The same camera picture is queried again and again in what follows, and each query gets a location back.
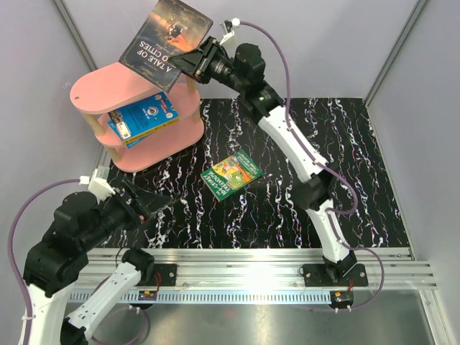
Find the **dark Tale of Two Cities book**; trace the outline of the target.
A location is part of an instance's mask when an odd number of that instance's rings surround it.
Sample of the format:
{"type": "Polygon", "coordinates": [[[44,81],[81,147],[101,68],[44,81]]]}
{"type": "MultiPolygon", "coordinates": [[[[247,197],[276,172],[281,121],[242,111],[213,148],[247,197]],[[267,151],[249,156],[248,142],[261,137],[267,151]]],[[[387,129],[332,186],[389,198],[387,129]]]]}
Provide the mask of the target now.
{"type": "Polygon", "coordinates": [[[181,74],[168,59],[197,48],[212,26],[212,19],[182,1],[158,1],[119,62],[168,93],[181,74]]]}

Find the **blue 26-storey treehouse book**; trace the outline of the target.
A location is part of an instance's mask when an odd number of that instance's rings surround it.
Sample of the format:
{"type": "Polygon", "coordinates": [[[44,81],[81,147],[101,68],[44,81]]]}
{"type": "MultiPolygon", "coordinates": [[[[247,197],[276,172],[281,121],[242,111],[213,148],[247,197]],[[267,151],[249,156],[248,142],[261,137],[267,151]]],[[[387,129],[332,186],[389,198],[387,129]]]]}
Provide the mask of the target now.
{"type": "Polygon", "coordinates": [[[128,149],[139,144],[155,131],[155,128],[150,126],[149,123],[146,126],[135,121],[116,124],[114,121],[109,120],[107,124],[128,149]]]}

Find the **blue back-cover book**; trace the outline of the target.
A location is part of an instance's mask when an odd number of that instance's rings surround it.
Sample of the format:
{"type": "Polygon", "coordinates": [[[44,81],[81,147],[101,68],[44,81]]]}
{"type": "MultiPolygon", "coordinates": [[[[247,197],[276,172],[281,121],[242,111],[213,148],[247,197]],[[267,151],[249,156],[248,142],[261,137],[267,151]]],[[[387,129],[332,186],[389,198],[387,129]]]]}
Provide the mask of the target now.
{"type": "Polygon", "coordinates": [[[125,121],[135,121],[155,128],[155,132],[179,121],[179,114],[175,110],[167,94],[156,93],[140,101],[122,106],[109,112],[109,120],[116,124],[125,121]]]}

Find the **green bottom book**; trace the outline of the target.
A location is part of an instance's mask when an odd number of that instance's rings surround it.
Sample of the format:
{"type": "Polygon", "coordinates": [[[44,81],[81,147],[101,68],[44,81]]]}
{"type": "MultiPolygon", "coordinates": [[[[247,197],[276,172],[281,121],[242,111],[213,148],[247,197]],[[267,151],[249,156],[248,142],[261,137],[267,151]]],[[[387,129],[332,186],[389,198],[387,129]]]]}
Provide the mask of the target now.
{"type": "Polygon", "coordinates": [[[254,160],[239,150],[201,173],[204,185],[222,201],[263,175],[254,160]]]}

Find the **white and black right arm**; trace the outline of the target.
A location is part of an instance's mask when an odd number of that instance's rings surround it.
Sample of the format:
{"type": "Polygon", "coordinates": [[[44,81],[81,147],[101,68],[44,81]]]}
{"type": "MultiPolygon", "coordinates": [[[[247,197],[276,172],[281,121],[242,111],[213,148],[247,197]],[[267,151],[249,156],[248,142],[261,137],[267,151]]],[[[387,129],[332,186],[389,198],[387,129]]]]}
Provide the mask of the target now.
{"type": "Polygon", "coordinates": [[[229,57],[217,39],[209,37],[196,49],[173,55],[169,63],[195,82],[215,80],[238,93],[238,101],[252,121],[293,166],[300,181],[293,188],[293,201],[313,222],[323,251],[323,273],[331,284],[343,285],[357,259],[341,235],[333,210],[334,167],[300,133],[288,105],[265,80],[265,60],[258,46],[243,43],[229,57]]]}

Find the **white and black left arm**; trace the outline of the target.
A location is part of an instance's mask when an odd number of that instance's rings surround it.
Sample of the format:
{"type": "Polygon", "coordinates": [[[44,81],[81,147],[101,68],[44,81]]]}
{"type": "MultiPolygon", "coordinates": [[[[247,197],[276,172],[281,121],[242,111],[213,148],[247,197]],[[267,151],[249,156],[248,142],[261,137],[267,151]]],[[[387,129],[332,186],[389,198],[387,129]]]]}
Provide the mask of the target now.
{"type": "Polygon", "coordinates": [[[29,250],[23,271],[26,313],[21,344],[87,344],[125,292],[156,278],[155,258],[133,247],[78,310],[65,314],[70,294],[89,263],[88,253],[118,230],[147,228],[172,201],[124,178],[103,186],[102,193],[91,188],[67,195],[41,241],[29,250]]]}

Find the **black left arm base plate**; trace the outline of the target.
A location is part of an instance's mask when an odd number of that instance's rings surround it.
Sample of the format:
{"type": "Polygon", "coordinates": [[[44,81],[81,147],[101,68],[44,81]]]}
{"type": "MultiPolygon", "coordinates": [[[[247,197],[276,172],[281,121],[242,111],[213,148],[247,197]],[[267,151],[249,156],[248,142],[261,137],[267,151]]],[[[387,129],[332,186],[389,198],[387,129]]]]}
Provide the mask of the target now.
{"type": "Polygon", "coordinates": [[[163,287],[175,287],[177,280],[178,266],[176,264],[155,264],[152,279],[149,281],[151,286],[157,282],[163,287]]]}

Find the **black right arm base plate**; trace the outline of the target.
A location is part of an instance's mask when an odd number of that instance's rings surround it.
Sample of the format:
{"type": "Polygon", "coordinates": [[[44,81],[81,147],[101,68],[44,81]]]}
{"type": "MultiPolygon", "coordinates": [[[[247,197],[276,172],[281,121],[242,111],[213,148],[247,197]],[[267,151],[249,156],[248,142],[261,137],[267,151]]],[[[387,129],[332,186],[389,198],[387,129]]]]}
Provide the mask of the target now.
{"type": "Polygon", "coordinates": [[[367,287],[369,281],[365,266],[356,264],[342,275],[325,264],[304,264],[299,269],[306,287],[367,287]]]}

